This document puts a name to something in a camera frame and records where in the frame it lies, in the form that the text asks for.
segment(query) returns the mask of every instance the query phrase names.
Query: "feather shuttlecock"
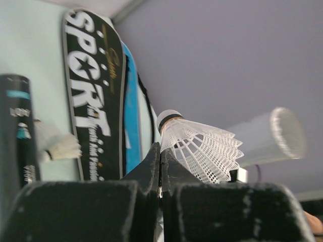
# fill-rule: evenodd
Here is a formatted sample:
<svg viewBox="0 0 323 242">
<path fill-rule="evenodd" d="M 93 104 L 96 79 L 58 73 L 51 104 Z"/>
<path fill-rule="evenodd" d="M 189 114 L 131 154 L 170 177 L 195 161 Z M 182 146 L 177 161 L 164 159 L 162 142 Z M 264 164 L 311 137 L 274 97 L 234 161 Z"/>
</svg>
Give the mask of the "feather shuttlecock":
<svg viewBox="0 0 323 242">
<path fill-rule="evenodd" d="M 81 146 L 74 135 L 63 135 L 54 126 L 45 124 L 38 119 L 34 123 L 38 159 L 40 162 L 74 159 L 81 156 Z"/>
<path fill-rule="evenodd" d="M 229 171 L 239 168 L 243 156 L 241 141 L 234 134 L 212 126 L 185 120 L 175 110 L 163 111 L 157 118 L 161 134 L 160 151 L 170 148 L 176 159 L 202 182 L 230 181 Z"/>
</svg>

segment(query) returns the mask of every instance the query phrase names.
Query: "shuttlecock cork base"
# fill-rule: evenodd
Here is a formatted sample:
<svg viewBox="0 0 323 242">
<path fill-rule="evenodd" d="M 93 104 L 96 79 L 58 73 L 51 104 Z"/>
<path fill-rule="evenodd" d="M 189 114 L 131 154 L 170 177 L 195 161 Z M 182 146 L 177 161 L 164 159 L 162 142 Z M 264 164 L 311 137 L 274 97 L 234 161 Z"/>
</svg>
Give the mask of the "shuttlecock cork base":
<svg viewBox="0 0 323 242">
<path fill-rule="evenodd" d="M 161 134 L 163 126 L 171 119 L 173 118 L 183 118 L 183 116 L 175 111 L 175 110 L 165 110 L 163 112 L 160 113 L 160 115 L 157 118 L 157 127 L 158 127 L 158 131 Z"/>
<path fill-rule="evenodd" d="M 163 111 L 157 118 L 161 135 L 160 151 L 171 149 L 177 161 L 204 183 L 230 181 L 230 171 L 239 168 L 243 156 L 241 141 L 234 134 L 183 118 L 175 110 Z"/>
</svg>

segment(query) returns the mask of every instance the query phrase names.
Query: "white plastic shuttlecock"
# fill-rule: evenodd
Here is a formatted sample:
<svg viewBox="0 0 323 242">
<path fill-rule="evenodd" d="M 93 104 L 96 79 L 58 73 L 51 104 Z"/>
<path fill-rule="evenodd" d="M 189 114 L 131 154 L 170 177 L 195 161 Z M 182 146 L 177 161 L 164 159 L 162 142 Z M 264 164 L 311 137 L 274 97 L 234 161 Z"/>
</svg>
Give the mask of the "white plastic shuttlecock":
<svg viewBox="0 0 323 242">
<path fill-rule="evenodd" d="M 163 111 L 157 118 L 161 151 L 170 148 L 176 159 L 204 183 L 230 181 L 229 171 L 239 168 L 243 156 L 241 141 L 234 134 L 212 126 L 183 119 L 175 110 Z"/>
<path fill-rule="evenodd" d="M 63 135 L 54 126 L 45 124 L 38 119 L 34 121 L 34 124 L 40 162 L 74 159 L 81 156 L 81 146 L 74 135 Z"/>
<path fill-rule="evenodd" d="M 243 141 L 241 167 L 288 159 L 302 159 L 307 142 L 302 124 L 285 107 L 276 107 L 244 123 L 228 128 Z"/>
</svg>

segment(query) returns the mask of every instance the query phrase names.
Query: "light green wall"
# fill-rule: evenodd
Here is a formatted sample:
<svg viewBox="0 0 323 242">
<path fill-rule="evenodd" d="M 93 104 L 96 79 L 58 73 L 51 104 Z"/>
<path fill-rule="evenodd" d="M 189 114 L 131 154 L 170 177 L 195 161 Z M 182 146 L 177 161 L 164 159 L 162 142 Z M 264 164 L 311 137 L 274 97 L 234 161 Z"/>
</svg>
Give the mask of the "light green wall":
<svg viewBox="0 0 323 242">
<path fill-rule="evenodd" d="M 70 131 L 63 52 L 62 17 L 67 8 L 36 0 L 0 2 L 0 73 L 15 73 L 31 80 L 35 117 Z M 150 148 L 149 116 L 140 95 L 142 151 Z M 41 165 L 44 180 L 76 180 L 72 160 Z"/>
</svg>

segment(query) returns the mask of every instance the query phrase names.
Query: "black shuttlecock tube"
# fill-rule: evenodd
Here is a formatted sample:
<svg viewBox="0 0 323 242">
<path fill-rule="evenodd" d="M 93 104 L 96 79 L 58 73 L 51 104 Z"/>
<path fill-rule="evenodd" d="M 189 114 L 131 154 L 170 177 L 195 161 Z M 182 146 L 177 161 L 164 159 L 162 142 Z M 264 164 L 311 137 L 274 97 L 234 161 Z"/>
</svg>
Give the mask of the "black shuttlecock tube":
<svg viewBox="0 0 323 242">
<path fill-rule="evenodd" d="M 17 193 L 40 179 L 26 77 L 0 75 L 0 226 Z"/>
</svg>

